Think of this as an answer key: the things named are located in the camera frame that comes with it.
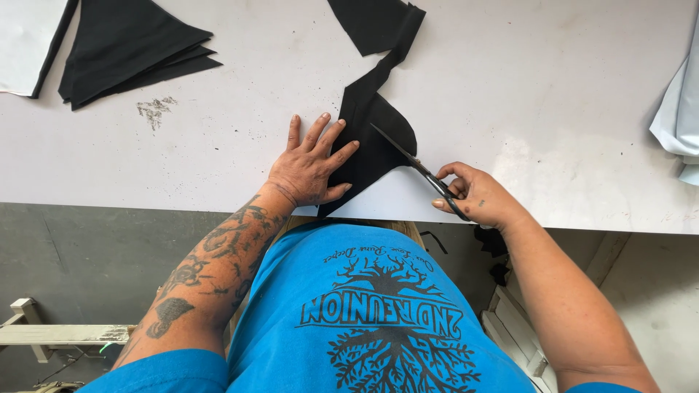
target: scissors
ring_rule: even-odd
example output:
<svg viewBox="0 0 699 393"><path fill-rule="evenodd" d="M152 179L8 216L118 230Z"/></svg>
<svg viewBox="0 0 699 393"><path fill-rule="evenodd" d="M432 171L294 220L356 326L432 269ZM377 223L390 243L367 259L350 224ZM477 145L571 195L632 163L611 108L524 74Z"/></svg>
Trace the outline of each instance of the scissors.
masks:
<svg viewBox="0 0 699 393"><path fill-rule="evenodd" d="M456 205L456 202L454 202L454 200L459 199L459 197L455 193L451 192L448 186L443 181L437 179L432 173L430 173L430 171L427 170L427 168L425 168L424 165L422 165L422 163L420 163L419 159L411 155L409 152L406 152L399 144L397 144L393 139L391 139L390 136L386 135L385 132L381 131L379 127L376 127L372 123L369 124L371 124L371 126L374 127L376 131L379 132L379 134L383 135L383 137L386 138L388 142L391 142L391 144L395 146L395 148L398 149L398 151L403 153L403 155L408 158L410 166L412 166L418 172L420 172L420 174L423 175L425 179L427 179L427 181L432 185L432 187L434 187L435 190L437 190L437 192L440 193L442 198L444 198L449 204L449 207L452 208L454 214L458 215L459 218L461 218L464 221L470 221L470 219L466 217L466 215L463 214L461 209Z"/></svg>

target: blue t-shirt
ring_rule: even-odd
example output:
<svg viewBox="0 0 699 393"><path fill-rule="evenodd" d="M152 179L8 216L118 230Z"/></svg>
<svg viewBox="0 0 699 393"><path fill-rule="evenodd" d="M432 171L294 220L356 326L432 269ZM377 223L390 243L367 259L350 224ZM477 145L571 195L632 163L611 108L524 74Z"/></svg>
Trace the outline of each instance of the blue t-shirt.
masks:
<svg viewBox="0 0 699 393"><path fill-rule="evenodd" d="M389 229L312 223L275 243L226 363L175 350L81 392L536 392L419 245ZM631 393L607 383L569 393Z"/></svg>

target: tree graphic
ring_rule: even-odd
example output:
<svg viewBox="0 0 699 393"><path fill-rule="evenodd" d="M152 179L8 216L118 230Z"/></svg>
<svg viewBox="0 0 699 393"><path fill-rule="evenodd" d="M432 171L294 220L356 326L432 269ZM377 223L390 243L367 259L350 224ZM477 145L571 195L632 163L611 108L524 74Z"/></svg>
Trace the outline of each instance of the tree graphic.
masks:
<svg viewBox="0 0 699 393"><path fill-rule="evenodd" d="M426 275L411 261L386 257L384 263L364 258L363 266L359 258L349 260L349 266L338 272L347 280L333 286L352 288L363 281L380 294L396 296L409 290L411 295L446 299L434 285L426 284ZM329 344L330 362L338 370L337 388L347 386L352 393L475 393L468 383L480 381L470 360L474 352L466 344L417 327L349 329Z"/></svg>

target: hand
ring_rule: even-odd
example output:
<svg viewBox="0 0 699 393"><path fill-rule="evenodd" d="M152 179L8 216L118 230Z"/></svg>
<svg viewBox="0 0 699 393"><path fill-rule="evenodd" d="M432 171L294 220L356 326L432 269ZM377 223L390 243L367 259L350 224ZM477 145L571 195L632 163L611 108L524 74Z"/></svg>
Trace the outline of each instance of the hand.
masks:
<svg viewBox="0 0 699 393"><path fill-rule="evenodd" d="M449 185L449 189L459 197L454 202L471 220L503 231L513 222L530 217L526 209L488 173L463 162L452 162L444 165L436 178L443 179L452 174L458 176ZM435 199L432 206L453 213L444 199Z"/></svg>
<svg viewBox="0 0 699 393"><path fill-rule="evenodd" d="M330 113L323 113L299 143L301 119L291 118L287 151L279 156L269 172L268 184L274 185L295 206L321 205L342 197L352 186L349 183L328 188L328 177L359 149L359 141L352 141L328 157L328 152L345 121L340 119L319 139L330 121Z"/></svg>

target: white cutting table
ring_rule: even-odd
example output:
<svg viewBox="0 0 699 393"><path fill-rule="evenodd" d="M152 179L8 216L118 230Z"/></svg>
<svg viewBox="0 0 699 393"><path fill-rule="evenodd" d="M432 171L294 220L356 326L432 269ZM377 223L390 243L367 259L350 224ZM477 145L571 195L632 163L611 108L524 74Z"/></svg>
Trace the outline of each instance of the white cutting table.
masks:
<svg viewBox="0 0 699 393"><path fill-rule="evenodd" d="M336 119L362 58L325 0L157 0L215 33L218 69L72 113L56 92L77 18L41 93L0 95L0 201L235 211L298 113ZM546 227L699 234L699 187L648 132L684 61L696 0L416 0L410 54L380 90L436 171L492 173ZM172 97L152 129L138 103ZM458 222L397 169L337 216ZM298 213L314 214L314 208Z"/></svg>

